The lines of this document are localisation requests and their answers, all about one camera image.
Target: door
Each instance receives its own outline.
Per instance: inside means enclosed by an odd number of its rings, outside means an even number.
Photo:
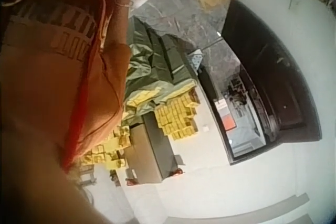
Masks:
[[[232,0],[223,38],[250,75],[269,118],[276,123],[276,141],[321,139],[316,107],[306,81],[277,36],[252,11]]]

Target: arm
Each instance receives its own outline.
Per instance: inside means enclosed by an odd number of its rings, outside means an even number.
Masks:
[[[116,0],[115,10],[108,28],[106,47],[109,47],[109,44],[127,43],[128,6],[130,2],[131,0]]]

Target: bracelet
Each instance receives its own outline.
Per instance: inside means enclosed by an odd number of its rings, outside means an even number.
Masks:
[[[128,5],[123,5],[123,4],[120,4],[118,3],[117,1],[115,2],[116,5],[120,6],[120,7],[126,7],[126,8],[130,8],[134,5],[134,2],[133,1],[130,1],[130,3]]]

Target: gray marble floor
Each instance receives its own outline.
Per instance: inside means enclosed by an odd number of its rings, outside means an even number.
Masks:
[[[202,64],[217,90],[224,91],[231,75],[239,72],[240,62],[218,34],[222,31],[228,3],[204,10],[198,0],[149,0],[133,11],[159,35],[173,34],[186,42],[187,53],[201,49]]]

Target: red object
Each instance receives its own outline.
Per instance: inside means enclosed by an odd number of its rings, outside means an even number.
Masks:
[[[126,178],[127,186],[136,186],[139,182],[134,178]]]
[[[178,168],[175,171],[171,172],[169,174],[169,177],[175,177],[175,176],[178,176],[178,175],[181,175],[181,174],[183,174],[183,170],[181,168]]]
[[[225,115],[222,118],[222,122],[226,131],[232,130],[237,127],[235,120],[232,118],[231,114]]]

